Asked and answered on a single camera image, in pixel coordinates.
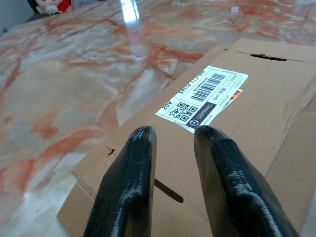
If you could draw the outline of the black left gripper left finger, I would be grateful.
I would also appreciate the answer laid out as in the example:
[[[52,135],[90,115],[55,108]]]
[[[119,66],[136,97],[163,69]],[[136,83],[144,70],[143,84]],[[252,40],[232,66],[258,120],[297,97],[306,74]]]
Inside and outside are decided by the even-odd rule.
[[[149,237],[157,155],[156,131],[134,130],[104,174],[85,237]]]

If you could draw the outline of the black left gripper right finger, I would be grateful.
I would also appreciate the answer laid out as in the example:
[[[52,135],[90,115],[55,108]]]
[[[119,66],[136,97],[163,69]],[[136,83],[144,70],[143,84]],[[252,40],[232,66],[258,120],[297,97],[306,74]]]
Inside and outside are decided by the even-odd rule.
[[[265,177],[233,139],[198,126],[194,152],[213,236],[299,236]]]

